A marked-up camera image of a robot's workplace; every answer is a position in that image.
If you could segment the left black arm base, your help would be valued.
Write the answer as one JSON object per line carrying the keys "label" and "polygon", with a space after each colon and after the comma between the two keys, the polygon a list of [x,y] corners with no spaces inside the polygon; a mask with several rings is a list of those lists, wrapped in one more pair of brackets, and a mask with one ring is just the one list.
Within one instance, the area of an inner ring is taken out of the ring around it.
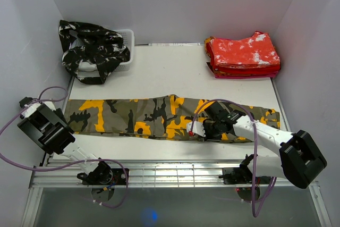
{"label": "left black arm base", "polygon": [[129,169],[125,170],[126,174],[122,169],[108,168],[105,170],[95,170],[89,174],[79,173],[76,177],[81,180],[83,185],[126,185]]}

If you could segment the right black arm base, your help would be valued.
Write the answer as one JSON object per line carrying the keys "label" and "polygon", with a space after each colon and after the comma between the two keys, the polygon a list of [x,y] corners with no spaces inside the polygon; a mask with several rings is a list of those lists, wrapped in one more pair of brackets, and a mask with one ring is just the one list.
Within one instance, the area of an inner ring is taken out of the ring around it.
{"label": "right black arm base", "polygon": [[[218,176],[223,180],[223,184],[253,184],[252,172],[243,167],[226,167],[222,169],[222,174]],[[269,176],[257,176],[255,184],[269,184],[273,178]]]}

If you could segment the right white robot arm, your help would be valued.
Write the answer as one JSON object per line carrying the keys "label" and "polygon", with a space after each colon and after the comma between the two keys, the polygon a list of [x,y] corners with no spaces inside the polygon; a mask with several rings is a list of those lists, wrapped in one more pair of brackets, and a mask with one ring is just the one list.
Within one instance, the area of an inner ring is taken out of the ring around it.
{"label": "right white robot arm", "polygon": [[283,178],[305,189],[327,166],[327,161],[309,133],[278,130],[239,110],[228,111],[219,102],[205,109],[204,138],[213,140],[222,134],[249,139],[269,149],[275,156],[247,155],[239,167],[224,171],[225,183],[252,183],[262,177]]}

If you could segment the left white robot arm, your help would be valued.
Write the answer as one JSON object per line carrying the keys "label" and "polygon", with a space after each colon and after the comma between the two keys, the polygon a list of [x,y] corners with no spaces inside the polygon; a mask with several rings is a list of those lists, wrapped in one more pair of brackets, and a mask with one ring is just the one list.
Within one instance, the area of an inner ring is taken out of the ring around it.
{"label": "left white robot arm", "polygon": [[77,178],[85,185],[106,185],[113,181],[113,172],[104,161],[87,153],[76,142],[74,131],[66,124],[60,108],[52,102],[37,102],[31,97],[19,101],[24,110],[18,128],[46,154],[62,155],[76,162],[82,173]]}

